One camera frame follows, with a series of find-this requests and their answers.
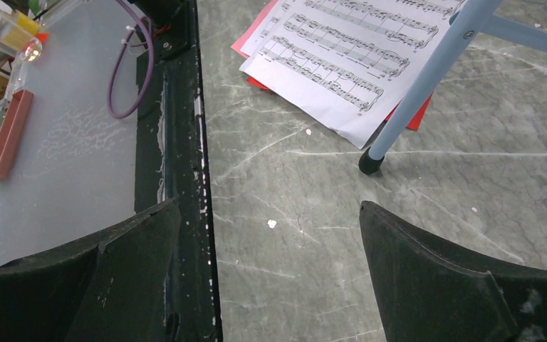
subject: floor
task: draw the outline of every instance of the floor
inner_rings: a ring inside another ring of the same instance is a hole
[[[198,2],[226,341],[385,341],[360,236],[363,200],[467,248],[547,269],[546,54],[477,37],[420,130],[406,131],[367,177],[361,151],[238,71],[243,58],[229,46],[263,1]],[[547,29],[547,1],[507,0],[499,13]]]

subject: white residue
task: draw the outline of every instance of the white residue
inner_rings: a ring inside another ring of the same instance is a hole
[[[198,116],[200,114],[202,114],[202,100],[198,96],[194,99],[194,115]]]
[[[158,149],[162,156],[162,162],[160,162],[160,181],[158,181],[158,192],[156,193],[157,202],[161,203],[165,200],[165,87],[162,87],[162,93],[160,93],[160,120],[158,120],[158,133],[156,134],[156,140],[158,141]]]
[[[534,289],[529,290],[527,301],[521,306],[521,312],[525,314],[534,314],[536,307],[542,304],[542,296]]]
[[[546,341],[544,331],[541,326],[531,325],[521,331],[521,335],[516,342],[540,342]]]
[[[165,279],[165,281],[162,282],[162,300],[163,300],[163,305],[166,307],[167,306],[167,279]],[[162,325],[167,326],[167,315],[165,315],[164,319],[162,320]]]

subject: light blue metal leg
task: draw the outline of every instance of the light blue metal leg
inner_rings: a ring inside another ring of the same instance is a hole
[[[360,158],[362,172],[370,175],[378,171],[385,153],[501,2],[468,0],[372,147]]]
[[[528,46],[547,53],[547,33],[501,16],[493,15],[481,32],[505,41]]]

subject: chair leg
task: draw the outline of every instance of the chair leg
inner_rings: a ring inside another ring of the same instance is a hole
[[[360,158],[359,166],[363,173],[371,175],[380,169],[385,153],[501,2],[502,0],[468,0],[387,125],[374,140],[372,147],[369,147]]]

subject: sheet music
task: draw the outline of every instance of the sheet music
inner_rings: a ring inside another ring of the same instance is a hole
[[[243,50],[251,58],[240,70],[359,148],[404,97],[465,2],[295,0],[284,12],[291,1],[280,0],[255,31],[261,43]]]
[[[276,26],[281,17],[286,14],[295,0],[277,0],[268,16],[257,26],[255,32],[244,43],[240,51],[251,56],[252,53],[263,43],[263,40],[269,35],[270,30]]]

